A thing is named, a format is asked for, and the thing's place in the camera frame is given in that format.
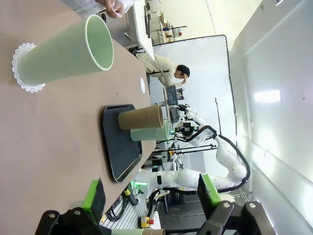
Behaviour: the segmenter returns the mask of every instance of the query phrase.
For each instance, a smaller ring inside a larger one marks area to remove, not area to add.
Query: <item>table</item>
[[[80,17],[53,0],[4,0],[0,9],[0,228],[3,235],[31,235],[44,211],[65,213],[84,200],[91,181],[99,177],[107,210],[156,142],[144,141],[140,163],[123,183],[113,182],[99,111],[109,104],[149,106],[149,93],[142,93],[139,81],[146,76],[144,66],[114,41],[111,70],[51,82],[28,93],[13,77],[14,50],[22,43],[39,44]]]
[[[131,40],[134,44],[132,46],[136,46],[139,43],[149,56],[155,60],[152,40],[151,38],[148,38],[146,33],[144,6],[145,0],[136,0],[127,12],[129,17]]]

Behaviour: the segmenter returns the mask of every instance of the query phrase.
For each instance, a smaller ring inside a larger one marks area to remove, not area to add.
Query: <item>brown cardboard tube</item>
[[[153,229],[151,235],[165,235],[164,229]]]
[[[163,113],[160,105],[131,110],[118,115],[118,125],[122,130],[162,128]]]
[[[152,234],[153,229],[144,229],[142,231],[141,235],[151,235]]]

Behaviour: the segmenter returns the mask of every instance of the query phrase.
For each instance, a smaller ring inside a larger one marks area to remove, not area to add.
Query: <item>paper cup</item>
[[[133,141],[166,141],[170,138],[170,129],[167,120],[163,121],[162,128],[148,128],[131,130]]]
[[[111,235],[142,235],[144,229],[112,229]]]
[[[165,235],[164,229],[153,229],[151,235]]]
[[[142,235],[151,235],[152,234],[152,229],[144,229],[142,231]]]
[[[163,114],[160,105],[135,109],[118,115],[118,125],[122,130],[162,128]]]
[[[114,52],[110,32],[97,15],[63,30],[19,61],[19,75],[29,86],[109,70]]]

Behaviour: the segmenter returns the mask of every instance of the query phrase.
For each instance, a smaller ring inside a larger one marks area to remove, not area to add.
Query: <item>black tray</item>
[[[121,130],[117,121],[119,113],[134,109],[132,104],[109,105],[100,118],[103,146],[117,183],[123,182],[142,157],[141,141],[132,141],[130,131]]]

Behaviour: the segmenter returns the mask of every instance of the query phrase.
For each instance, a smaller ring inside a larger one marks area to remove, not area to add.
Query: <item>green paper cup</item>
[[[142,235],[144,229],[112,229],[112,235]]]
[[[104,21],[91,15],[36,46],[19,61],[19,75],[29,86],[106,71],[114,59],[110,32]]]
[[[131,130],[133,141],[166,141],[170,138],[170,129],[167,120],[164,120],[162,128]]]

